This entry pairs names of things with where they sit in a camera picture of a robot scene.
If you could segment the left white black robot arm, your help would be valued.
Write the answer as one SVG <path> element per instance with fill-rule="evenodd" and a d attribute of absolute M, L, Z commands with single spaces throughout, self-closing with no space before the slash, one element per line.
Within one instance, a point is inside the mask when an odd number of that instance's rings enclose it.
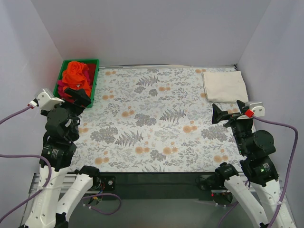
<path fill-rule="evenodd" d="M 73 155 L 75 141 L 79 139 L 80 114 L 91 104 L 84 89 L 67 88 L 65 93 L 72 100 L 54 97 L 48 89 L 42 89 L 30 103 L 40 108 L 47 118 L 46 132 L 39 161 L 38 195 L 23 227 L 67 228 L 69 219 L 84 194 L 100 187 L 98 168 L 84 166 L 76 171 L 76 179 L 67 192 L 60 197 L 62 185 Z"/>

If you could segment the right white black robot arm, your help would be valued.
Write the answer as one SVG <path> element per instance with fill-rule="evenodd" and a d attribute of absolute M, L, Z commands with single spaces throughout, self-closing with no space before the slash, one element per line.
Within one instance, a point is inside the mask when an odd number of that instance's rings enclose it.
<path fill-rule="evenodd" d="M 284 201 L 286 186 L 280 187 L 279 175 L 270 155 L 276 152 L 274 138 L 265 130 L 253 131 L 253 120 L 265 115 L 262 102 L 237 100 L 238 113 L 222 111 L 212 105 L 212 123 L 231 128 L 240 155 L 246 185 L 236 168 L 222 163 L 215 170 L 215 184 L 236 198 L 256 228 L 294 228 L 296 225 Z"/>

